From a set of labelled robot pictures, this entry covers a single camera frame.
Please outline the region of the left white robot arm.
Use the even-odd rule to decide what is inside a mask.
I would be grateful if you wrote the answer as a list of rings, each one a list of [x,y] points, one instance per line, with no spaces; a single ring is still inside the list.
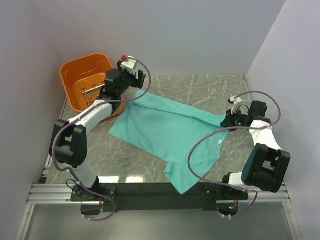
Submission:
[[[131,73],[124,67],[108,70],[93,104],[76,117],[59,119],[54,124],[49,150],[53,164],[60,172],[70,171],[77,184],[83,187],[82,195],[88,201],[100,195],[99,178],[86,163],[88,134],[116,113],[125,102],[122,95],[128,88],[142,89],[146,76],[142,70]]]

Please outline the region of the teal t-shirt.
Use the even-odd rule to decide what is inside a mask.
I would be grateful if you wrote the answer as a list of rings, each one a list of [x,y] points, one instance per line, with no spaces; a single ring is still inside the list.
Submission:
[[[221,148],[229,134],[226,130],[211,136],[195,150],[192,148],[220,130],[224,116],[142,90],[134,98],[109,134],[165,161],[164,175],[181,195],[186,193],[221,158]]]

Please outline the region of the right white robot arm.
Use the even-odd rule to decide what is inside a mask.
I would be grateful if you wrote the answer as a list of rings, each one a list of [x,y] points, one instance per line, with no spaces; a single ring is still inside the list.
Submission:
[[[281,188],[287,172],[291,155],[281,149],[273,135],[271,120],[266,118],[267,104],[253,101],[243,114],[241,98],[231,97],[228,102],[231,109],[226,111],[221,127],[250,127],[249,133],[254,142],[254,148],[246,161],[244,168],[238,173],[228,173],[222,179],[219,193],[222,198],[230,200],[237,194],[237,187],[251,186],[264,192],[276,193]]]

